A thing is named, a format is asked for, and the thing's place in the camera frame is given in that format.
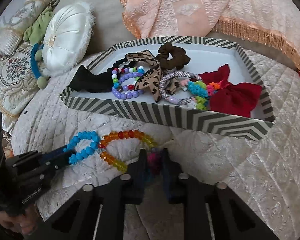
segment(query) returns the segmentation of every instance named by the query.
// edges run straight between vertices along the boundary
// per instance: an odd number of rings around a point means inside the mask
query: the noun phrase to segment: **tray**
[[[231,83],[250,82],[261,85],[263,90],[257,107],[251,112],[252,118],[189,109],[170,104],[165,100],[156,104],[149,90],[138,98],[118,100],[111,92],[77,92],[67,86],[59,97],[68,108],[76,110],[252,140],[260,140],[266,135],[275,121],[271,100],[253,63],[236,42],[190,36],[127,41],[113,45],[92,61],[87,68],[93,74],[99,74],[111,67],[115,61],[123,58],[125,54],[144,49],[157,55],[158,48],[167,41],[183,47],[191,58],[190,63],[182,69],[183,71],[211,72],[224,64],[229,64],[228,80]],[[176,98],[188,96],[189,93],[183,91],[175,95]]]

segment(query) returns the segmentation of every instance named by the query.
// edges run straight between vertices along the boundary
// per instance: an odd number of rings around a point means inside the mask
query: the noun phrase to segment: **blue beaded bracelet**
[[[92,132],[83,131],[83,132],[79,132],[76,136],[74,136],[69,141],[66,148],[63,149],[63,152],[72,150],[78,144],[78,142],[80,142],[83,139],[92,140],[90,146],[86,147],[84,150],[81,150],[80,153],[72,154],[71,157],[69,157],[69,164],[76,164],[78,161],[87,158],[89,155],[93,155],[95,150],[98,149],[100,137],[97,135],[97,133],[95,131]]]

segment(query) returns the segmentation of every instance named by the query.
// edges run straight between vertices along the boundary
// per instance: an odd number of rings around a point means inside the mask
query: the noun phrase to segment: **red bow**
[[[250,117],[256,107],[262,87],[251,83],[233,85],[228,81],[230,68],[228,64],[218,71],[199,74],[205,84],[218,83],[220,90],[210,98],[211,111]]]

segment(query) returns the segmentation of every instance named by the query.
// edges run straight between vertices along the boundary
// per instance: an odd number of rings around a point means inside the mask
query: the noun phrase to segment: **striped border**
[[[69,86],[63,90],[59,97],[68,108],[75,110],[115,115],[118,117],[139,120],[143,122],[163,124],[237,138],[260,140],[265,136],[265,134],[274,125],[275,120],[271,100],[268,92],[266,91],[266,87],[261,81],[258,71],[254,67],[249,57],[245,54],[241,46],[236,42],[190,36],[155,37],[135,41],[126,41],[115,44],[100,54],[87,66],[87,69],[92,70],[93,68],[99,66],[107,57],[109,57],[118,49],[147,44],[163,44],[167,41],[171,43],[203,44],[235,49],[246,65],[253,82],[261,85],[263,88],[260,101],[263,107],[263,112],[266,116],[266,121],[213,111],[189,109],[180,106],[160,105],[126,100],[71,97],[70,95],[72,94],[73,90]]]

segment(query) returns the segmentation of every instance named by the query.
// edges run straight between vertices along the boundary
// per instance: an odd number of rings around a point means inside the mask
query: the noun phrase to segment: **floral embroidery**
[[[27,68],[29,67],[29,62],[26,57],[13,57],[9,59],[7,63],[7,80],[14,81],[16,78],[19,78],[25,75]]]

